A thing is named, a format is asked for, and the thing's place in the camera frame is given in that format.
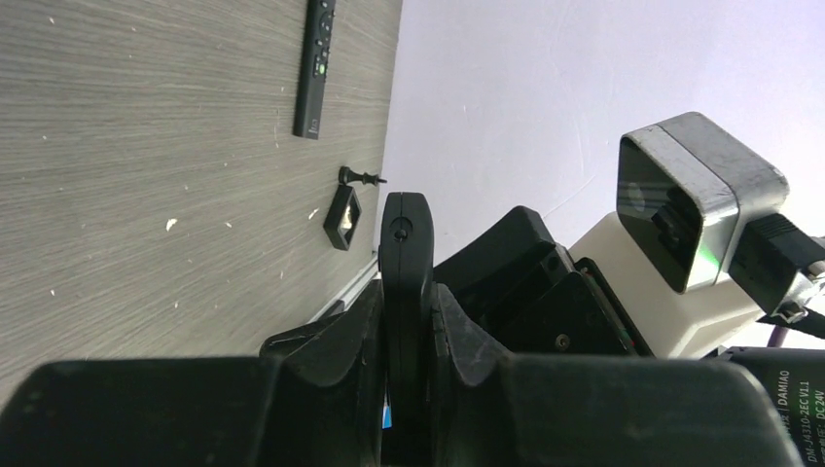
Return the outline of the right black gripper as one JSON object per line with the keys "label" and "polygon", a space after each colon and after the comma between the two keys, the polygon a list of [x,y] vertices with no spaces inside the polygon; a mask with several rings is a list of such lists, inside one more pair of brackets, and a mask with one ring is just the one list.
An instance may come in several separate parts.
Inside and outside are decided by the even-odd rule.
{"label": "right black gripper", "polygon": [[525,206],[438,264],[434,279],[511,351],[654,354],[596,263],[573,260]]}

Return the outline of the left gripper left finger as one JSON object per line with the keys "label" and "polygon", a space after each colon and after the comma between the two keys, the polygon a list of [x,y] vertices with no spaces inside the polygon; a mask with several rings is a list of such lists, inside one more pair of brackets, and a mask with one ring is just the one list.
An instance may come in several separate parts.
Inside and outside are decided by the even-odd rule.
{"label": "left gripper left finger", "polygon": [[376,466],[382,293],[274,354],[52,362],[1,413],[5,466]]}

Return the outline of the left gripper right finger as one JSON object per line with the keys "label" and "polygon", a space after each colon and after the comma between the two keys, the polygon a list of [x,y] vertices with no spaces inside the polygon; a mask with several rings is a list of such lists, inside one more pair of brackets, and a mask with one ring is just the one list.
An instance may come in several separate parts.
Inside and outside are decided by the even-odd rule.
{"label": "left gripper right finger", "polygon": [[760,382],[718,360],[514,353],[433,292],[438,466],[799,466]]}

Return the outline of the black remote control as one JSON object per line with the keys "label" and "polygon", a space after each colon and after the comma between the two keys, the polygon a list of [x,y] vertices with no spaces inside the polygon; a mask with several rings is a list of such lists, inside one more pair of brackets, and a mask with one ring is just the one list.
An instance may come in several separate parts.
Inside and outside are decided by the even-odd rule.
{"label": "black remote control", "polygon": [[293,124],[293,134],[301,138],[319,138],[336,4],[336,0],[307,2]]}

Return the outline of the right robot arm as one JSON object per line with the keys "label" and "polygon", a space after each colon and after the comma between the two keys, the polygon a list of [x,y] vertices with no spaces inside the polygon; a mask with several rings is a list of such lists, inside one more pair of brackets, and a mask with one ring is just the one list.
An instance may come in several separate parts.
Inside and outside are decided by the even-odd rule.
{"label": "right robot arm", "polygon": [[519,206],[435,267],[439,466],[820,466],[824,354],[668,360],[605,267]]}

